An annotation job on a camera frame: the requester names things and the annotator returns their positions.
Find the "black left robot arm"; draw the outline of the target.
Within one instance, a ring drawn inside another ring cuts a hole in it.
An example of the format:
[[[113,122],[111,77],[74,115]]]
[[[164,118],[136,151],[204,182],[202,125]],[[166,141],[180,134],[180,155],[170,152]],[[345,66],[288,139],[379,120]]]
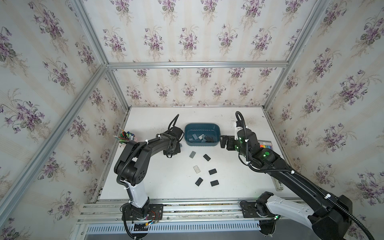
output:
[[[143,180],[147,174],[150,159],[163,152],[167,158],[181,152],[180,141],[184,132],[176,127],[177,114],[170,122],[168,129],[155,138],[143,142],[130,141],[114,167],[117,184],[124,187],[129,195],[129,203],[122,207],[123,213],[131,213],[133,219],[144,220],[150,214],[150,198],[146,193]]]

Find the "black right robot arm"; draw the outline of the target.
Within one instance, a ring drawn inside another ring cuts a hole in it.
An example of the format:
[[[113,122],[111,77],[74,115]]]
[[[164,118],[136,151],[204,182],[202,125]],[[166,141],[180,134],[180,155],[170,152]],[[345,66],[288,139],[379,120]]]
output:
[[[222,135],[221,148],[236,151],[240,162],[251,171],[270,175],[304,201],[298,204],[264,192],[255,203],[260,217],[284,216],[312,229],[321,240],[342,240],[350,226],[356,224],[367,239],[374,239],[368,228],[353,215],[353,203],[349,198],[325,191],[293,169],[279,154],[261,147],[242,113],[237,111],[235,116],[235,135]]]

